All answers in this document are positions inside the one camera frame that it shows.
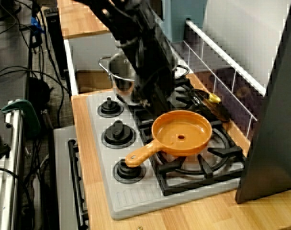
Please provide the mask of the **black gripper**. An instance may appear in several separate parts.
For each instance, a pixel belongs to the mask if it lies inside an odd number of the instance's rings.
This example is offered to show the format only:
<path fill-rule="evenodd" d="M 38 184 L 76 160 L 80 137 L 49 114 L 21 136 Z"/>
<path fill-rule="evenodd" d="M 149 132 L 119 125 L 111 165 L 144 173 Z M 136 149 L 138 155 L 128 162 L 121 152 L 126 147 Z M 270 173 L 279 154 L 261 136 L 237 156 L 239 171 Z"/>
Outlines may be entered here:
<path fill-rule="evenodd" d="M 157 69 L 152 75 L 135 74 L 134 87 L 132 92 L 133 106 L 149 107 L 150 99 L 154 89 L 158 89 L 166 98 L 171 95 L 175 88 L 174 71 L 166 67 Z M 162 115 L 170 110 L 169 102 L 165 98 L 156 98 L 154 100 L 154 114 Z"/>

